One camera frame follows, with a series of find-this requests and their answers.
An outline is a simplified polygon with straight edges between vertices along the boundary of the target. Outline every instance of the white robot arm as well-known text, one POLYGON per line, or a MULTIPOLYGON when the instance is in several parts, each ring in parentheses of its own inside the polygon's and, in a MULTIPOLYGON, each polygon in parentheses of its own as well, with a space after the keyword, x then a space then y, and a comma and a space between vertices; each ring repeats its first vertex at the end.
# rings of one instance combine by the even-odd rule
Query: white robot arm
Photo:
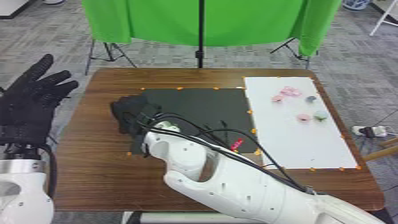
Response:
MULTIPOLYGON (((180 132, 168 121, 155 127, 180 132)), ((329 195, 317 195, 315 191, 299 191, 182 137, 150 131, 143 146, 143 150, 168 163, 164 180, 169 187, 226 215, 276 224, 384 223, 351 203, 329 195), (214 175, 201 182, 207 160, 214 162, 214 175)))
POLYGON ((43 187, 45 162, 0 160, 0 224, 50 224, 54 201, 43 187))

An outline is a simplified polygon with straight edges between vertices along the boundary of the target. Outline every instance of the wooden board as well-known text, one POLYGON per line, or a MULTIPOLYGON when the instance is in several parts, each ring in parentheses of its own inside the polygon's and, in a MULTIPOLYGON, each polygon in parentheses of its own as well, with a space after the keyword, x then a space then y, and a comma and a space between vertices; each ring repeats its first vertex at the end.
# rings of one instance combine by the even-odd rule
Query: wooden board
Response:
POLYGON ((118 132, 109 103, 141 93, 141 88, 235 88, 242 76, 311 77, 361 170, 288 170, 299 182, 365 210, 384 207, 384 196, 359 155, 351 134, 315 74, 287 69, 102 69, 66 128, 57 149, 61 211, 205 211, 210 210, 164 183, 162 160, 130 157, 130 137, 118 132))

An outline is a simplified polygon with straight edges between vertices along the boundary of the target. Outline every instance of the pink object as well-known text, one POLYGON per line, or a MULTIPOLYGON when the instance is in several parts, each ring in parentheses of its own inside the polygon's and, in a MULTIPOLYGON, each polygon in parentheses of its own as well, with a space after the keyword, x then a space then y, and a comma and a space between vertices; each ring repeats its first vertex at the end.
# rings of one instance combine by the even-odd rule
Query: pink object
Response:
POLYGON ((303 95, 303 92, 299 89, 295 89, 294 87, 287 86, 281 90, 281 93, 287 95, 287 96, 301 96, 303 95))
POLYGON ((272 102, 281 102, 283 101, 285 96, 278 95, 272 97, 272 102))
POLYGON ((311 120, 311 116, 308 114, 299 114, 297 115, 297 119, 303 121, 303 122, 310 122, 311 120))

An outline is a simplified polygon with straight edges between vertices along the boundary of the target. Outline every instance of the dark green cloth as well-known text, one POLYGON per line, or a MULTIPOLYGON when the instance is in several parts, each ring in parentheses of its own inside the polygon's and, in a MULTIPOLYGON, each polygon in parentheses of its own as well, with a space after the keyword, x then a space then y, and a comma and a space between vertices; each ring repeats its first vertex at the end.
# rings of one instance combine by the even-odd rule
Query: dark green cloth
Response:
MULTIPOLYGON (((207 46, 301 39, 301 54, 322 44, 342 0, 207 0, 207 46)), ((84 0, 95 39, 132 37, 198 46, 200 0, 84 0)))

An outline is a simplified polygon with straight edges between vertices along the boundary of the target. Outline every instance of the gray carpet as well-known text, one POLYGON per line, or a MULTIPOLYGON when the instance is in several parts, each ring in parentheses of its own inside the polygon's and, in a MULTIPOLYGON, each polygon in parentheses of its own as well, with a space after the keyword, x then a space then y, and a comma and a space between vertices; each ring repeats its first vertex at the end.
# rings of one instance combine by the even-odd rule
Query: gray carpet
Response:
MULTIPOLYGON (((320 55, 311 70, 326 85, 347 127, 374 125, 398 109, 398 28, 383 25, 375 37, 368 36, 381 14, 368 8, 363 12, 340 10, 320 55)), ((82 82, 57 111, 52 135, 61 138, 89 77, 84 77, 91 31, 80 1, 70 0, 59 7, 41 1, 9 21, 0 21, 0 85, 8 86, 45 53, 57 58, 52 71, 72 70, 82 82)), ((274 55, 276 44, 210 48, 207 67, 216 68, 304 68, 287 49, 274 55)), ((194 47, 175 46, 143 40, 123 46, 139 67, 194 67, 194 47)), ((96 54, 104 54, 102 45, 96 54)), ((95 61, 100 67, 128 67, 121 59, 114 63, 95 61)), ((398 114, 383 122, 398 130, 398 114)), ((363 154, 377 151, 377 142, 365 144, 363 154)), ((398 223, 398 155, 368 163, 381 189, 386 208, 398 223)), ((61 223, 120 223, 121 213, 57 213, 61 223)))

